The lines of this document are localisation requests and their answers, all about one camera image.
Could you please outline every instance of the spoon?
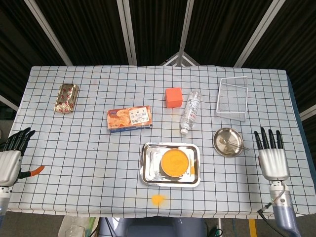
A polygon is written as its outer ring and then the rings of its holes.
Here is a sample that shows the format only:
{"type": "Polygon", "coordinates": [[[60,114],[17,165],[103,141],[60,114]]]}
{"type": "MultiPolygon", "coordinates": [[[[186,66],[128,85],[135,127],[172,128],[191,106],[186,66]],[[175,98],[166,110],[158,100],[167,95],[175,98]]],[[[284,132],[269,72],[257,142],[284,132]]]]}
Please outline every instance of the spoon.
{"type": "Polygon", "coordinates": [[[233,143],[233,142],[230,142],[229,140],[227,140],[227,139],[225,139],[225,138],[219,139],[219,142],[222,143],[222,144],[224,144],[224,145],[231,145],[231,146],[234,146],[234,147],[237,147],[237,148],[242,148],[242,149],[245,149],[245,150],[249,151],[249,148],[243,147],[243,146],[238,145],[238,144],[235,144],[235,143],[233,143]]]}

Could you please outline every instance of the gold food package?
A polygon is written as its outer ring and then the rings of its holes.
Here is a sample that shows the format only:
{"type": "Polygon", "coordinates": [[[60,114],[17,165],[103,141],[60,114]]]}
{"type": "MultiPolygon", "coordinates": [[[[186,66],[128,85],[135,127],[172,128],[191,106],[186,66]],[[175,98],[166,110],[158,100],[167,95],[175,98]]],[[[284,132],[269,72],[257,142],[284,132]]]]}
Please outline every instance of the gold food package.
{"type": "Polygon", "coordinates": [[[107,122],[108,130],[111,133],[151,128],[153,126],[149,105],[108,110],[107,122]]]}
{"type": "Polygon", "coordinates": [[[74,84],[62,84],[54,107],[54,111],[68,114],[74,111],[79,87],[74,84]]]}

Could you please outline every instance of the table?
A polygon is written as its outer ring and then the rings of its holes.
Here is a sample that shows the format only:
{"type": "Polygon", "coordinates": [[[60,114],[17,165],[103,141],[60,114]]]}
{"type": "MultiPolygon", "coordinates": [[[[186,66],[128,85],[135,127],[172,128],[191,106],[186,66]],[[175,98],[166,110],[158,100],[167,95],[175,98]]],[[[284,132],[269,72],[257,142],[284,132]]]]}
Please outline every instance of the table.
{"type": "MultiPolygon", "coordinates": [[[[290,167],[285,182],[297,215],[316,212],[316,196],[302,138],[293,113],[285,71],[199,66],[32,67],[11,134],[31,127],[22,170],[45,165],[35,177],[13,187],[9,209],[44,214],[102,217],[257,218],[270,201],[269,182],[258,164],[253,132],[260,126],[280,129],[290,167]],[[214,115],[219,79],[248,76],[246,122],[214,115]],[[55,113],[62,83],[79,85],[75,112],[55,113]],[[202,94],[201,110],[187,136],[180,134],[182,108],[165,107],[164,92],[181,87],[184,100],[192,89],[202,94]],[[153,128],[110,134],[106,111],[150,105],[153,128]],[[224,158],[212,145],[221,127],[242,134],[251,148],[224,158]],[[146,142],[184,142],[201,153],[201,183],[196,188],[144,185],[139,178],[140,152],[146,142]],[[156,207],[151,197],[165,196],[156,207]]],[[[265,212],[273,218],[272,209],[265,212]]]]}

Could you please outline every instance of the yellow stripe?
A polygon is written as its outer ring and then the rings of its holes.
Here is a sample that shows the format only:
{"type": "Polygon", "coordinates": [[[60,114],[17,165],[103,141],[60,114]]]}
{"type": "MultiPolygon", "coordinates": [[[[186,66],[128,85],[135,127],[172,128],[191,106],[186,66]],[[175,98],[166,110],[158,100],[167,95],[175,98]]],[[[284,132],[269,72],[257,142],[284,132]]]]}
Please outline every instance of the yellow stripe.
{"type": "Polygon", "coordinates": [[[257,237],[256,223],[253,219],[249,219],[249,231],[250,237],[257,237]]]}

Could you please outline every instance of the bottle cap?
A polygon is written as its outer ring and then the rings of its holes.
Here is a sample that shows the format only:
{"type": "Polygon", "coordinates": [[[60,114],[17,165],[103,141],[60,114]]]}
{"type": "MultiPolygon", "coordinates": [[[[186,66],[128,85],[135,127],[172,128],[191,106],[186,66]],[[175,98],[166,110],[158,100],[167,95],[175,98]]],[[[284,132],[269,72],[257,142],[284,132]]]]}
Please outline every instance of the bottle cap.
{"type": "Polygon", "coordinates": [[[186,128],[182,128],[180,132],[183,135],[187,135],[188,134],[188,130],[186,128]]]}

